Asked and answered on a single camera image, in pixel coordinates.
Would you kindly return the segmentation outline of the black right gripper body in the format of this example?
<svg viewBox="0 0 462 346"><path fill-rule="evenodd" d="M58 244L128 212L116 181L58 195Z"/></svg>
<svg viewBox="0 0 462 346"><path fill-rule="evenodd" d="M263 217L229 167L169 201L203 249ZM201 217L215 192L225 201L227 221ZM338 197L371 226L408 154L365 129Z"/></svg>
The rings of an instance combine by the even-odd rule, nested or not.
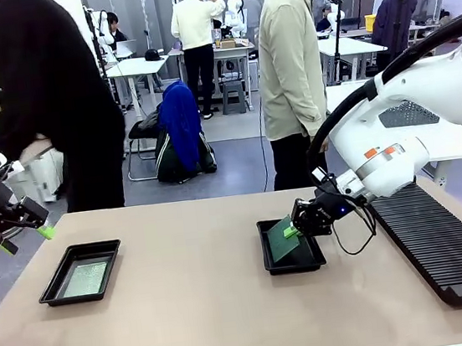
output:
<svg viewBox="0 0 462 346"><path fill-rule="evenodd" d="M303 210L305 234L331 235L333 224L348 214L347 201L340 195L321 194Z"/></svg>

